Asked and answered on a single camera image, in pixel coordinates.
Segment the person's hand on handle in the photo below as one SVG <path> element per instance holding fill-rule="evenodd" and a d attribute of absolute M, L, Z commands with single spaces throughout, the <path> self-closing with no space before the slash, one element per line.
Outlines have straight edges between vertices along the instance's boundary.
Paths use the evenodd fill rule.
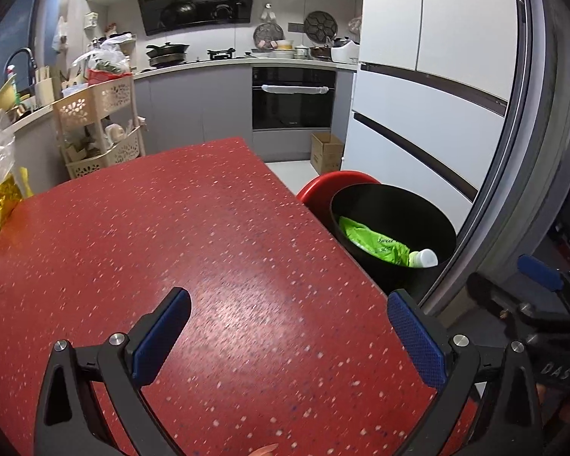
<path fill-rule="evenodd" d="M 271 445 L 263 446 L 252 451 L 249 456 L 274 456 L 277 449 L 278 444 L 272 443 Z"/>

